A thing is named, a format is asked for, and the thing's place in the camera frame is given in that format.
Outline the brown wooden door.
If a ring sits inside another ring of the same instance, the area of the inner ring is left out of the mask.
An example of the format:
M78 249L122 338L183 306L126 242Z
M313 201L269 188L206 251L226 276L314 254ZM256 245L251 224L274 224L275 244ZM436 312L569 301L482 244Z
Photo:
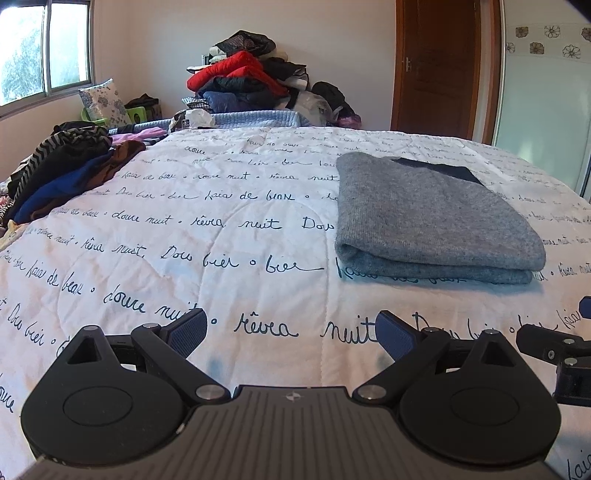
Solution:
M502 20L500 1L398 1L391 128L490 144Z

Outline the red jacket on pile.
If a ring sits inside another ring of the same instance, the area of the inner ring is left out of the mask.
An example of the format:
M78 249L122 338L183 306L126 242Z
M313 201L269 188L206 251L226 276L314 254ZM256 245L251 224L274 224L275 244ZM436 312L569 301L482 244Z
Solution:
M288 93L287 88L267 75L264 72L263 64L247 51L239 51L192 74L186 82L186 87L192 92L197 92L209 80L217 77L252 78L263 82L276 97L284 97Z

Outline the green plastic chair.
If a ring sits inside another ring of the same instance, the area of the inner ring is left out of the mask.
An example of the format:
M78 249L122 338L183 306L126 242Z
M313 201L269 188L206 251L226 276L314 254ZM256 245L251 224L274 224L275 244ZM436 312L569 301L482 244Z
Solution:
M147 122L147 113L144 107L135 107L131 109L127 109L127 114L131 120L132 124L139 124ZM108 127L109 121L106 118L99 118L93 120L89 117L86 108L81 110L81 120L85 122L92 122L100 126Z

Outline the white quilt with script text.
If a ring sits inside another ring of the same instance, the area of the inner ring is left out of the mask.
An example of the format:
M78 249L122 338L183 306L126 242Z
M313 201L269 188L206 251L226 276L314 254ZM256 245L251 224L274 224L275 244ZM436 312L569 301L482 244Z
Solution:
M470 169L540 235L544 270L516 287L377 279L342 263L335 161L353 151ZM125 334L199 307L209 327L191 361L215 380L353 388L388 365L383 309L462 339L513 338L523 324L588 337L589 293L588 203L511 153L386 131L180 131L2 251L1 475L32 464L22 406L87 324Z

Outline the dark clothes pile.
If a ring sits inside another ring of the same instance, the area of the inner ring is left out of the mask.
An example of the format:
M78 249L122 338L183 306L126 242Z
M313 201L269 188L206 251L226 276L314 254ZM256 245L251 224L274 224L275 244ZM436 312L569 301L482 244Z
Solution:
M291 62L263 34L239 30L186 71L193 99L184 103L190 108L215 114L290 110L311 126L363 127L338 87L325 81L311 84L308 67Z

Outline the window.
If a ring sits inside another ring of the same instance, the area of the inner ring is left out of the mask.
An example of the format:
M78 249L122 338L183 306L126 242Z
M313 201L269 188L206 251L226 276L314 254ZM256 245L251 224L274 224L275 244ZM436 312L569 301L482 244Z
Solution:
M93 1L1 3L1 117L94 80Z

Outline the black white zigzag garment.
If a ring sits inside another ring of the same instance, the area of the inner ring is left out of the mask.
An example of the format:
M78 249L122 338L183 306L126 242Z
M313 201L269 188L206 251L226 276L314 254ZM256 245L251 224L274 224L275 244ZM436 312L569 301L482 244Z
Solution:
M12 172L8 195L15 203L24 201L49 181L108 153L111 145L112 138L103 126L81 122L72 128L56 126Z

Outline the white crumpled cloth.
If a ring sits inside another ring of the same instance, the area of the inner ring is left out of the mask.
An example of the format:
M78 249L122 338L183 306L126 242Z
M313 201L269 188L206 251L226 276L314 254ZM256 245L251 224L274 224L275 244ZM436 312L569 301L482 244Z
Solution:
M184 128L190 129L211 129L216 126L215 119L211 113L204 109L187 109L184 112L184 119L181 124Z

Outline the frosted glass wardrobe door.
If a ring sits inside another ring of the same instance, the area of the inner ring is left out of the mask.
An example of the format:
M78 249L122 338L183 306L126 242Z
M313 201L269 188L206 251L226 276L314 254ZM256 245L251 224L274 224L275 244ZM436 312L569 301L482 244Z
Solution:
M495 145L590 198L590 16L568 1L505 1Z

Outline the pink garment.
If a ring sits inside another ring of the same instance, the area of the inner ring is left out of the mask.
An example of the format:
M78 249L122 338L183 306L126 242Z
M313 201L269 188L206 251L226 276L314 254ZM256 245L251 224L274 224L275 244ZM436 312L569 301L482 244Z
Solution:
M141 130L137 133L121 133L121 134L113 134L112 138L112 145L118 146L126 141L140 141L143 142L149 139L161 139L168 135L168 132L164 129L159 127L152 127Z

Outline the grey knit sweater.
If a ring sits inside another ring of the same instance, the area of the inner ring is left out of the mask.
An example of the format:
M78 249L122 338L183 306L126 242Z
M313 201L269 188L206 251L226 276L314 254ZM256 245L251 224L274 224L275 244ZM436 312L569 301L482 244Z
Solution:
M335 251L383 277L523 285L546 264L538 233L466 167L339 156Z

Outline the light blue quilted blanket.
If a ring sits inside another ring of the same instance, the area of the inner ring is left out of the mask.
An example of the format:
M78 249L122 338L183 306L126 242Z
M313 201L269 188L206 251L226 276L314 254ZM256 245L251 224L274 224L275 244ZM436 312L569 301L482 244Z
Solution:
M144 122L135 125L113 128L109 134L139 133L149 128L160 128L169 132L189 128L187 110L177 112L172 118ZM311 127L311 122L300 113L291 110L255 110L211 114L211 122L201 122L197 127L233 129L249 127Z

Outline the floral white pillow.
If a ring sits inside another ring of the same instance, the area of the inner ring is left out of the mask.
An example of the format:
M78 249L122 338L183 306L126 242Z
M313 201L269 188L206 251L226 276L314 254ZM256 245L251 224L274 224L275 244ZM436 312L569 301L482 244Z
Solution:
M90 121L104 120L110 128L122 127L131 123L112 79L80 89L78 94Z

